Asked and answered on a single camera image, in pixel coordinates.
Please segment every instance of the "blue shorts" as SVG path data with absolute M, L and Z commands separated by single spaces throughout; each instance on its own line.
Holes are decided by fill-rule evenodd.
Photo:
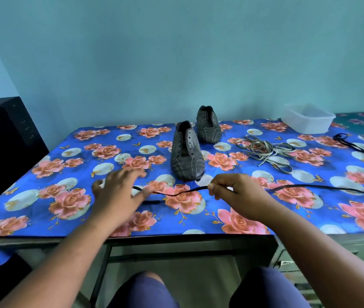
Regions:
M 229 307 L 310 308 L 295 286 L 277 269 L 251 269 L 232 295 Z M 144 273 L 133 275 L 115 293 L 108 308 L 179 308 L 164 284 Z

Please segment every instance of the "hand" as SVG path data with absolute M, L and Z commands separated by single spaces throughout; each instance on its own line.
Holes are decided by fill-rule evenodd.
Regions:
M 147 186 L 134 197 L 131 196 L 135 180 L 145 176 L 143 169 L 125 168 L 109 173 L 104 188 L 100 186 L 103 182 L 101 179 L 94 181 L 92 192 L 95 203 L 90 219 L 106 223 L 109 234 L 127 222 L 139 205 L 153 192 L 153 189 Z
M 283 206 L 246 174 L 219 174 L 208 185 L 209 195 L 222 199 L 241 216 L 268 223 L 275 209 Z

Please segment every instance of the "left hand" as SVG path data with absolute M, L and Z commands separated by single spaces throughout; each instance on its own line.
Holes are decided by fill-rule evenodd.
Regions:
M 145 187 L 134 197 L 131 189 L 138 177 L 145 177 L 143 169 L 125 168 L 109 173 L 102 188 L 102 180 L 94 181 L 92 192 L 95 202 L 92 206 L 90 219 L 96 219 L 107 226 L 109 234 L 117 227 L 127 222 L 139 205 L 153 192 L 149 186 Z

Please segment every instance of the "shoelace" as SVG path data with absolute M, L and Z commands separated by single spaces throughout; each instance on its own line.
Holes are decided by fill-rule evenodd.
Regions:
M 267 189 L 266 191 L 269 193 L 273 193 L 276 192 L 278 190 L 284 189 L 284 188 L 295 188 L 295 187 L 313 187 L 313 188 L 319 188 L 319 189 L 329 189 L 329 190 L 345 190 L 345 191 L 354 191 L 354 192 L 358 192 L 358 193 L 364 193 L 364 191 L 362 190 L 358 190 L 358 189 L 353 189 L 353 188 L 344 188 L 344 187 L 333 187 L 333 186 L 324 186 L 324 185 L 312 185 L 312 184 L 294 184 L 294 185 L 282 185 L 273 189 Z M 133 186 L 133 189 L 136 189 L 138 191 L 141 191 L 142 188 L 137 187 L 137 186 Z M 196 187 L 193 188 L 191 190 L 184 190 L 181 192 L 178 192 L 175 195 L 167 195 L 165 193 L 161 193 L 161 192 L 154 192 L 154 194 L 157 195 L 165 195 L 167 197 L 176 197 L 182 193 L 189 193 L 189 192 L 193 192 L 193 191 L 200 191 L 200 190 L 206 190 L 208 189 L 207 186 L 202 186 L 202 187 Z M 145 200 L 143 203 L 144 204 L 159 204 L 164 202 L 164 200 Z
M 287 158 L 291 158 L 289 153 L 295 151 L 296 150 L 295 147 L 285 142 L 272 144 L 267 140 L 260 140 L 253 135 L 246 135 L 245 137 L 246 139 L 238 140 L 236 142 L 236 146 L 239 147 L 245 153 L 247 153 L 247 155 L 249 155 L 251 158 L 261 161 L 261 163 L 258 166 L 261 166 L 263 163 L 267 161 L 276 169 L 286 174 L 290 174 L 293 171 L 293 168 L 290 165 L 274 161 L 270 157 L 274 155 L 281 155 Z M 244 147 L 243 142 L 249 142 L 250 145 L 248 147 Z
M 356 151 L 359 151 L 361 153 L 364 153 L 364 149 L 363 148 L 360 148 L 359 146 L 353 144 L 352 142 L 348 142 L 346 140 L 346 138 L 347 138 L 347 134 L 345 134 L 345 133 L 339 133 L 339 134 L 336 134 L 336 135 L 333 136 L 333 139 L 334 140 L 337 140 L 340 144 L 343 144 L 345 146 L 350 147 L 351 149 L 354 149 Z

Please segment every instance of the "forearm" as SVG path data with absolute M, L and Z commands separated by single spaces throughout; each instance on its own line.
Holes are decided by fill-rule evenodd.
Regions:
M 276 206 L 266 224 L 328 307 L 364 307 L 364 261 L 303 217 Z
M 108 235 L 101 224 L 89 219 L 5 297 L 0 308 L 70 308 Z

